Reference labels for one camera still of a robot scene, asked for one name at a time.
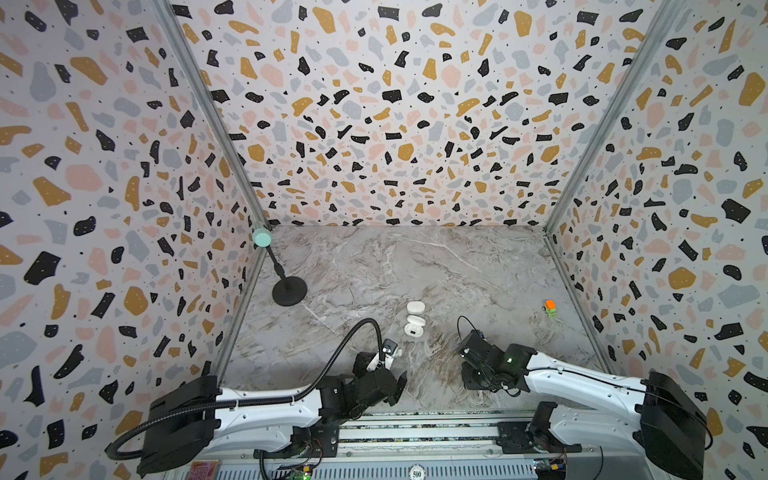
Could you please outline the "black stand with green ball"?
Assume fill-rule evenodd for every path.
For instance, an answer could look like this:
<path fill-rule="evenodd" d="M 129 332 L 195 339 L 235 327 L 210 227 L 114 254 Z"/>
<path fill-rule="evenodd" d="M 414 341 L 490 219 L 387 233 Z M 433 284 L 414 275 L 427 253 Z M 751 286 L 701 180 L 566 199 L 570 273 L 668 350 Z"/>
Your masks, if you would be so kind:
<path fill-rule="evenodd" d="M 300 303 L 308 293 L 306 282 L 297 276 L 287 276 L 282 264 L 278 261 L 272 249 L 272 233 L 265 227 L 256 228 L 251 235 L 253 243 L 266 251 L 273 264 L 273 269 L 279 281 L 272 289 L 273 301 L 283 307 Z"/>

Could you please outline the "aluminium corner frame post left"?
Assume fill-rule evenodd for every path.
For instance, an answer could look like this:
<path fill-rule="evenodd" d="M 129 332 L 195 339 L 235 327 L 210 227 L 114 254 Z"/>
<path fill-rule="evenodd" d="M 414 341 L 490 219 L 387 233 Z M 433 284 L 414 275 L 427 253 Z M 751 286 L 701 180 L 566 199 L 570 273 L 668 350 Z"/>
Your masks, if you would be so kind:
<path fill-rule="evenodd" d="M 206 118 L 212 135 L 223 150 L 223 156 L 228 162 L 232 174 L 242 191 L 249 211 L 255 217 L 254 223 L 259 227 L 271 230 L 272 227 L 264 214 L 247 173 L 239 159 L 233 141 L 226 130 L 225 124 L 214 106 L 213 98 L 204 82 L 201 71 L 195 61 L 193 52 L 185 41 L 183 30 L 176 20 L 172 4 L 169 1 L 150 1 L 154 15 L 160 24 L 171 50 L 179 62 L 184 76 L 189 82 L 191 91 Z"/>

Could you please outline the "aluminium corner frame post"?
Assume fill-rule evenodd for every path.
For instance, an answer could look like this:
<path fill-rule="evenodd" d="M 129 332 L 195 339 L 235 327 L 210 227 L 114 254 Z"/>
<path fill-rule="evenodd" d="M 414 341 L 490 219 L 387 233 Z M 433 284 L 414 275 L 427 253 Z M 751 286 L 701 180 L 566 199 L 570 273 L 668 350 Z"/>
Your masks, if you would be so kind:
<path fill-rule="evenodd" d="M 213 98 L 204 82 L 201 71 L 195 61 L 193 52 L 185 41 L 183 30 L 176 20 L 172 4 L 169 1 L 150 1 L 154 15 L 160 24 L 171 50 L 179 62 L 184 76 L 189 82 L 191 91 L 206 118 L 212 135 L 223 150 L 223 156 L 228 162 L 232 174 L 242 191 L 249 211 L 255 217 L 254 223 L 259 227 L 271 230 L 272 227 L 264 214 L 247 173 L 239 159 L 233 141 L 226 130 L 225 124 L 214 106 Z"/>
<path fill-rule="evenodd" d="M 676 18 L 685 5 L 686 1 L 683 0 L 660 2 L 660 8 L 649 25 L 645 39 L 641 42 L 633 58 L 633 63 L 628 67 L 613 99 L 609 102 L 603 117 L 597 124 L 595 134 L 588 142 L 582 158 L 568 177 L 568 183 L 546 223 L 544 229 L 546 239 L 555 232 L 558 223 L 570 208 L 570 204 L 596 160 L 603 142 L 608 138 L 614 124 L 622 116 L 624 108 L 633 98 L 634 89 L 639 85 L 643 75 L 650 69 L 654 55 L 663 43 L 665 36 L 673 28 Z"/>

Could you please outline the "aluminium corner frame post right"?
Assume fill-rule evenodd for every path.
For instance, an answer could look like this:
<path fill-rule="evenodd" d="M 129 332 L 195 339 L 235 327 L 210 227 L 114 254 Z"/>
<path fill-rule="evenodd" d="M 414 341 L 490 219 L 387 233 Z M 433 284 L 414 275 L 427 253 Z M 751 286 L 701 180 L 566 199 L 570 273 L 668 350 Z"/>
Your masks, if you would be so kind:
<path fill-rule="evenodd" d="M 608 138 L 614 124 L 622 116 L 624 108 L 633 98 L 634 89 L 639 85 L 643 75 L 650 69 L 654 55 L 663 43 L 665 36 L 673 28 L 676 18 L 685 5 L 686 1 L 683 0 L 660 2 L 660 8 L 649 25 L 645 39 L 641 42 L 633 58 L 633 63 L 628 67 L 613 99 L 609 102 L 603 117 L 597 124 L 595 134 L 588 142 L 582 158 L 568 177 L 568 183 L 546 223 L 544 229 L 546 239 L 555 232 L 558 223 L 570 208 L 570 204 L 596 160 L 603 142 Z"/>

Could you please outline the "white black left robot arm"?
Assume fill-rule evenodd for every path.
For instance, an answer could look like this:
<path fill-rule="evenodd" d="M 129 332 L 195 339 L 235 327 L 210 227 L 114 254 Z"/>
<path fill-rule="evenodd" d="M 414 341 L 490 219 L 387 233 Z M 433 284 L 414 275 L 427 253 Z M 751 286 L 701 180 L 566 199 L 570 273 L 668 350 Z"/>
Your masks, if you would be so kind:
<path fill-rule="evenodd" d="M 298 389 L 248 392 L 219 388 L 205 376 L 155 400 L 137 467 L 140 476 L 191 463 L 199 455 L 260 450 L 273 458 L 319 448 L 336 453 L 332 439 L 341 425 L 380 403 L 397 404 L 406 374 L 368 369 L 373 357 L 359 353 L 350 375 L 326 376 L 307 396 Z"/>

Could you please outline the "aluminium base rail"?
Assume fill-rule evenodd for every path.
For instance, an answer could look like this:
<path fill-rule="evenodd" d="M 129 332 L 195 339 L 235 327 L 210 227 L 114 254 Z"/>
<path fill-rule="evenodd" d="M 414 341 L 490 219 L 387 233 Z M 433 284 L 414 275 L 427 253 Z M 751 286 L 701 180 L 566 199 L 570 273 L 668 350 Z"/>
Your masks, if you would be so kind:
<path fill-rule="evenodd" d="M 580 453 L 504 454 L 497 424 L 529 411 L 371 414 L 340 427 L 334 458 L 273 458 L 234 450 L 199 455 L 167 479 L 665 479 L 633 451 L 585 445 Z"/>

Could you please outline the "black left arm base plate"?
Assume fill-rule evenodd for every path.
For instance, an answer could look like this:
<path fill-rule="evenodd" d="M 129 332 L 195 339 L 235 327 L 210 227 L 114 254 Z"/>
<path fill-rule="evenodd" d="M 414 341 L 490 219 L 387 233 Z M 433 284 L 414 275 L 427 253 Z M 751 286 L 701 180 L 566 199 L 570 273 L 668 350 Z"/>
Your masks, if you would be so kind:
<path fill-rule="evenodd" d="M 294 427 L 290 443 L 280 451 L 284 458 L 304 455 L 313 458 L 334 458 L 339 447 L 338 426 L 315 425 L 312 427 Z"/>

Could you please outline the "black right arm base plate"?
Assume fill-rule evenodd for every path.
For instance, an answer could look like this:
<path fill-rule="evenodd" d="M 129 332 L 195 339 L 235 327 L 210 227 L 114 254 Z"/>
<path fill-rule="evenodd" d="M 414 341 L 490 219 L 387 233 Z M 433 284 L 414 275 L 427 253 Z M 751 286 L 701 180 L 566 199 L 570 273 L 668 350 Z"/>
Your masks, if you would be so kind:
<path fill-rule="evenodd" d="M 565 444 L 541 426 L 526 422 L 500 422 L 497 424 L 496 444 L 504 454 L 523 453 L 580 453 L 581 444 Z"/>

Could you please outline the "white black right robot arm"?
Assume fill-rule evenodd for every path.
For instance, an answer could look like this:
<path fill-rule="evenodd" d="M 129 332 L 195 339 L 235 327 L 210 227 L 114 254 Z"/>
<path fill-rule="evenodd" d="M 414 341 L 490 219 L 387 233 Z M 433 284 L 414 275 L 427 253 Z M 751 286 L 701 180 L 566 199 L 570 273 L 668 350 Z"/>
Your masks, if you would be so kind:
<path fill-rule="evenodd" d="M 461 340 L 458 353 L 466 389 L 546 398 L 526 425 L 500 424 L 497 443 L 504 452 L 616 448 L 640 453 L 677 478 L 702 478 L 713 437 L 703 412 L 671 377 L 598 372 L 520 344 L 500 349 L 477 329 Z"/>

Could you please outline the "white earbud charging case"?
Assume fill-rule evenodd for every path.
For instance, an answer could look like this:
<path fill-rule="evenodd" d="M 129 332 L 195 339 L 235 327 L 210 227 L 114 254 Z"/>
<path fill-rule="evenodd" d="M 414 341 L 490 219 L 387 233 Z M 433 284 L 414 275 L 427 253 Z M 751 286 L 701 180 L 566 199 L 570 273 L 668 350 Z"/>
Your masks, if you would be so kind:
<path fill-rule="evenodd" d="M 421 315 L 426 310 L 426 305 L 422 301 L 410 301 L 406 305 L 409 315 Z"/>

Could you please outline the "orange green small cube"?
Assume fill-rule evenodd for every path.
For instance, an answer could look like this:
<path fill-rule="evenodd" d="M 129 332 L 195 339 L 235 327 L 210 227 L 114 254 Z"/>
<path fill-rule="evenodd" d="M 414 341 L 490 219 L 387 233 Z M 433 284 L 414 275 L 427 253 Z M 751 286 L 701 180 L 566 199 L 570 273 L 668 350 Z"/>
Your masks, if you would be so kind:
<path fill-rule="evenodd" d="M 544 303 L 544 310 L 549 317 L 555 317 L 557 315 L 557 306 L 554 300 L 546 300 Z"/>

